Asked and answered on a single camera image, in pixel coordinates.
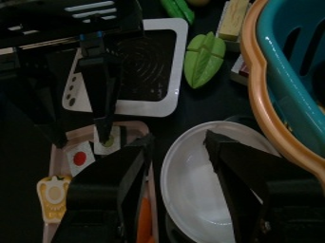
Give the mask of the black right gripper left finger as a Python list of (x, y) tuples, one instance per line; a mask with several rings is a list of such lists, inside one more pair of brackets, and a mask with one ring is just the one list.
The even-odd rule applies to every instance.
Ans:
[(74, 177), (51, 243), (137, 243), (153, 140), (134, 140)]

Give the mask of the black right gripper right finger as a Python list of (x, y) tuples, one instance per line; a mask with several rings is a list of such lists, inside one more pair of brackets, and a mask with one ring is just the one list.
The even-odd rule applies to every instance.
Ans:
[(325, 243), (325, 194), (314, 174), (213, 131), (205, 145), (236, 242)]

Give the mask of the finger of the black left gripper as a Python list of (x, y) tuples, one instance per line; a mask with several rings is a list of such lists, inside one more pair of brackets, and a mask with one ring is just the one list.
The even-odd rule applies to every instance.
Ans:
[(80, 68), (88, 89), (98, 139), (110, 140), (116, 103), (121, 86), (122, 61), (102, 31), (81, 36)]
[(15, 48), (7, 54), (7, 96), (58, 147), (68, 144), (61, 117), (57, 77), (47, 60), (33, 51)]

